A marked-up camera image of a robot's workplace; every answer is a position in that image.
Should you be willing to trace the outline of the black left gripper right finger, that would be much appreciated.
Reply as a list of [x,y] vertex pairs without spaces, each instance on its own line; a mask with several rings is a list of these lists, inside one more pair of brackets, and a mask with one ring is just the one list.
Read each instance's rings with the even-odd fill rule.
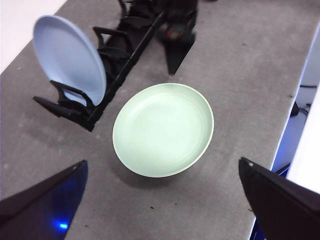
[[267,240],[318,240],[320,195],[241,157],[238,174]]

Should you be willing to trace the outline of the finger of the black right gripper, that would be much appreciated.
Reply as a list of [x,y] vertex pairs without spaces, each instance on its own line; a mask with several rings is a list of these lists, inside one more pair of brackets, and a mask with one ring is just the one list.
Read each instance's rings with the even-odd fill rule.
[[193,46],[196,38],[180,38],[163,40],[167,70],[169,75],[175,75],[184,58]]

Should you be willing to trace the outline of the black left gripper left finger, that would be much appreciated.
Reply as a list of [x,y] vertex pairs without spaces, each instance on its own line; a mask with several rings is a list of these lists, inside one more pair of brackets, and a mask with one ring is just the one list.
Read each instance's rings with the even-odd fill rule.
[[63,240],[82,201],[88,162],[81,160],[0,202],[2,240]]

